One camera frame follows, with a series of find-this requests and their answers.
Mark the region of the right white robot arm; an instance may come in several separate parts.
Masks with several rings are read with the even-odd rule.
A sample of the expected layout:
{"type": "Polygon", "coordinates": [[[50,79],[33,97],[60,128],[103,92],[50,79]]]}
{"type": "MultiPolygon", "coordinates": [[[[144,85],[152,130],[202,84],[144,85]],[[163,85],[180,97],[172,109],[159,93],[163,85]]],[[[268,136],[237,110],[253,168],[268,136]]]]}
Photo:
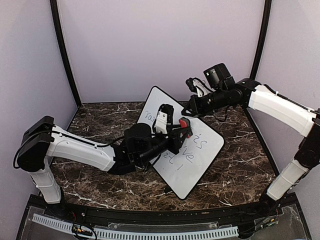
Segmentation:
{"type": "Polygon", "coordinates": [[[276,201],[320,164],[320,112],[256,80],[244,78],[236,82],[224,63],[214,65],[203,73],[209,85],[197,77],[185,81],[193,95],[182,110],[182,115],[204,117],[216,110],[239,105],[265,113],[303,136],[293,159],[255,205],[255,213],[266,217],[274,210],[276,201]]]}

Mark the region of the red whiteboard eraser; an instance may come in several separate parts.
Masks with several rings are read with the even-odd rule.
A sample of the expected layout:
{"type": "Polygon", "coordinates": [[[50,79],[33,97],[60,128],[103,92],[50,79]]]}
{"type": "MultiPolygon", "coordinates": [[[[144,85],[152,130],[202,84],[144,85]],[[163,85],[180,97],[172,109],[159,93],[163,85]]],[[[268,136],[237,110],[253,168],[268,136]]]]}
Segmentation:
{"type": "Polygon", "coordinates": [[[191,126],[191,122],[188,118],[181,117],[178,121],[181,128],[189,128],[191,126]]]}

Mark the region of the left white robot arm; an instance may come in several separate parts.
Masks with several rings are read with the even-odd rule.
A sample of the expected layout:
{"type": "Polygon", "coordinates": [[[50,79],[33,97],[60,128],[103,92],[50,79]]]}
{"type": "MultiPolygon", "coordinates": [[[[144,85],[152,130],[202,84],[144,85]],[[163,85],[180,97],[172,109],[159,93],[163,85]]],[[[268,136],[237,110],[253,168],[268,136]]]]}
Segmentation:
{"type": "Polygon", "coordinates": [[[13,158],[13,167],[30,174],[44,200],[60,218],[67,218],[70,206],[63,201],[63,191],[50,170],[46,157],[58,157],[95,167],[113,175],[148,169],[150,161],[161,154],[180,152],[185,140],[192,136],[191,122],[182,117],[178,124],[156,119],[153,126],[136,123],[123,136],[102,144],[69,133],[45,116],[23,135],[13,158]]]}

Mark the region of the white whiteboard black frame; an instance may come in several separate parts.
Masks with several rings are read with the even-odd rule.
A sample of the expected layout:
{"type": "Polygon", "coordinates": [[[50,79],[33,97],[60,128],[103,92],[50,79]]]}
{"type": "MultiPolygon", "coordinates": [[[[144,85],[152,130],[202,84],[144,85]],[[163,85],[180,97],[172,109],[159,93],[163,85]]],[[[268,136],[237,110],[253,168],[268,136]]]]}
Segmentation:
{"type": "MultiPolygon", "coordinates": [[[[152,126],[162,104],[173,106],[173,123],[177,124],[184,107],[157,86],[151,88],[137,122],[152,126]]],[[[187,118],[192,136],[185,139],[178,154],[167,150],[153,166],[181,200],[188,197],[225,146],[225,138],[203,120],[187,118]]]]}

